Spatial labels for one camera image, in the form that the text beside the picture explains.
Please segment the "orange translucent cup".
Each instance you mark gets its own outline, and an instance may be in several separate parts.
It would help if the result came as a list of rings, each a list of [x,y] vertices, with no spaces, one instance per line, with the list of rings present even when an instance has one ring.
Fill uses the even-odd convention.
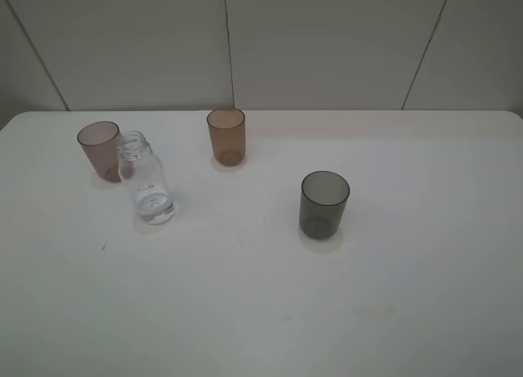
[[[206,120],[214,159],[226,167],[240,164],[246,155],[244,112],[236,108],[213,110]]]

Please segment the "pink translucent cup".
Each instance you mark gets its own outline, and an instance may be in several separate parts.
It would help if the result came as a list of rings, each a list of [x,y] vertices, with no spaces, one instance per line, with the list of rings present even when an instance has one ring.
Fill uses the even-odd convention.
[[[98,177],[111,183],[121,182],[118,174],[119,136],[118,125],[110,121],[88,124],[77,135],[77,141]]]

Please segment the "dark grey translucent cup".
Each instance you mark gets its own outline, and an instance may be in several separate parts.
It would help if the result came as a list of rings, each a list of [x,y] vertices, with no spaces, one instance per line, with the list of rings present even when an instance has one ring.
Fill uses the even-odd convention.
[[[316,240],[327,240],[338,230],[351,188],[337,173],[321,170],[307,174],[301,184],[299,226]]]

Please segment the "clear plastic water bottle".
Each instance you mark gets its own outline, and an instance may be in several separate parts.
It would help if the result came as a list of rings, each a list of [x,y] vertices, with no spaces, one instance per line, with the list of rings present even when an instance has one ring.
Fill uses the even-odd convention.
[[[124,132],[117,139],[118,175],[136,215],[150,225],[168,222],[175,212],[163,165],[145,136]]]

